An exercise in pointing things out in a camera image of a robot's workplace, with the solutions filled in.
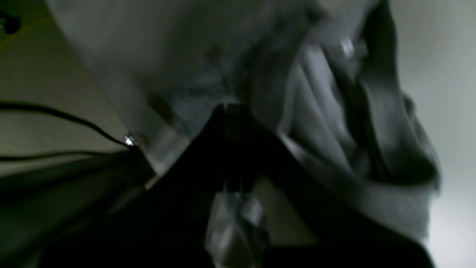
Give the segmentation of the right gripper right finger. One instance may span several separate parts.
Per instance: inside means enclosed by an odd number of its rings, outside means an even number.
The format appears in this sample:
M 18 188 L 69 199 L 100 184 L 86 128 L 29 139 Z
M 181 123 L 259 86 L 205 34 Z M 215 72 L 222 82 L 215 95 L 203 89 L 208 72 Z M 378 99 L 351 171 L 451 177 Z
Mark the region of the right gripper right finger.
M 242 105 L 227 108 L 227 143 L 235 146 L 233 189 L 254 193 L 264 209 L 266 267 L 433 268 L 422 241 L 430 189 L 347 178 L 318 166 L 306 171 Z

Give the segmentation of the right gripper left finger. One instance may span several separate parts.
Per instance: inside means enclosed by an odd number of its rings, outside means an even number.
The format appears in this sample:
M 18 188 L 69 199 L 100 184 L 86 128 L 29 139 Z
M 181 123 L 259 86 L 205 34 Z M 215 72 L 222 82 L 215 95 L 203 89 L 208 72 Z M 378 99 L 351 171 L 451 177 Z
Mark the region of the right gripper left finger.
M 151 190 L 50 246 L 40 268 L 214 268 L 204 239 L 223 189 L 224 107 Z

